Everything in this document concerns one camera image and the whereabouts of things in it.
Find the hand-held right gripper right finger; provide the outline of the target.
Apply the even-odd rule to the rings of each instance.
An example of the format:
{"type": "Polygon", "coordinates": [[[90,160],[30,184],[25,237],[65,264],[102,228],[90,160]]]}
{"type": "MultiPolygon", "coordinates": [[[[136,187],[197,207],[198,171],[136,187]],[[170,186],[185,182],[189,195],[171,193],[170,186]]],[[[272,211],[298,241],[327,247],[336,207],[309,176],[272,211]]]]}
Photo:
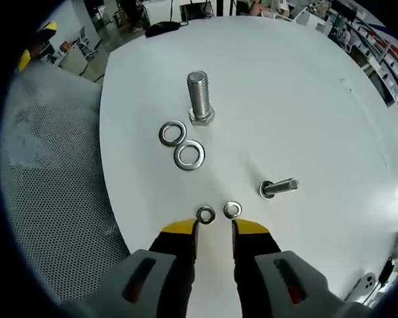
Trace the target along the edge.
{"type": "Polygon", "coordinates": [[[232,221],[234,280],[243,317],[369,317],[370,309],[345,302],[326,277],[292,251],[282,251],[267,228],[232,221]]]}

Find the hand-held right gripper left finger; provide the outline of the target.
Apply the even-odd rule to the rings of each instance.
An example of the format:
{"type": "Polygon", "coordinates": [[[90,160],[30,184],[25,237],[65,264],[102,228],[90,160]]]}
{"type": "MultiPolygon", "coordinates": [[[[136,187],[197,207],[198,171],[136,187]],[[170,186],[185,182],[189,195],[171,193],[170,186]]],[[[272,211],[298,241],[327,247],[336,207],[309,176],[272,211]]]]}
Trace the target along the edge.
{"type": "Polygon", "coordinates": [[[199,223],[165,226],[147,250],[139,249],[105,273],[97,291],[61,304],[64,317],[185,317],[195,279],[199,223]]]}

